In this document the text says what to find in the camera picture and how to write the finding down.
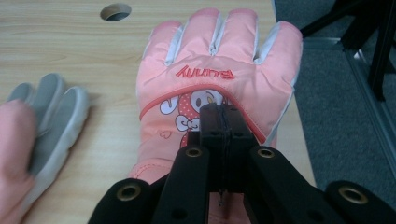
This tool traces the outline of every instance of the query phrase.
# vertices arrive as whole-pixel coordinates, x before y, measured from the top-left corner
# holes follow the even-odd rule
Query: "table hole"
[[[123,3],[115,3],[103,8],[100,12],[100,17],[104,21],[120,21],[127,18],[131,12],[130,6]]]

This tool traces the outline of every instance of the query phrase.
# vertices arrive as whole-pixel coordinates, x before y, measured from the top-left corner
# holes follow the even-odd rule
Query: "metal grommet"
[[[128,202],[135,199],[142,192],[136,183],[126,184],[117,191],[117,198],[120,201]]]
[[[345,200],[351,203],[365,204],[369,202],[364,194],[348,186],[341,187],[338,192],[341,194],[341,196],[343,196]]]
[[[259,156],[266,158],[266,159],[271,159],[275,156],[275,153],[272,150],[267,149],[267,148],[260,148],[257,151],[257,154],[259,154]]]
[[[202,155],[202,150],[199,148],[192,147],[186,150],[186,155],[188,157],[199,157]]]

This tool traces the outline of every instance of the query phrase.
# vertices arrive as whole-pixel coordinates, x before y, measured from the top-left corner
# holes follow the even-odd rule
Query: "wooden table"
[[[92,107],[54,184],[23,223],[86,223],[107,189],[136,161],[139,118],[135,79],[151,29],[167,20],[185,22],[196,10],[216,7],[223,16],[238,7],[260,16],[261,43],[275,24],[270,0],[125,0],[122,21],[104,21],[112,1],[0,1],[0,102],[21,82],[37,84],[51,72],[85,87]],[[315,184],[295,101],[279,127],[278,149]]]

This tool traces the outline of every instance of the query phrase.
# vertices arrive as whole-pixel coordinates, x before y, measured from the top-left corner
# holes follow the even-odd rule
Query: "embroidered logo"
[[[184,66],[176,73],[177,77],[220,77],[223,79],[234,79],[235,76],[231,70],[217,71],[210,68],[189,68],[188,65]]]

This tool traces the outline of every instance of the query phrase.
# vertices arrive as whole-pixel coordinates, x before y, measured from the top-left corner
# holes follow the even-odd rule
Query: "cartoon bunny print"
[[[194,91],[175,96],[161,104],[161,112],[165,115],[172,113],[176,109],[178,111],[175,124],[180,132],[185,132],[180,141],[180,147],[187,145],[188,132],[200,131],[200,108],[211,103],[221,105],[224,103],[224,97],[218,91]]]

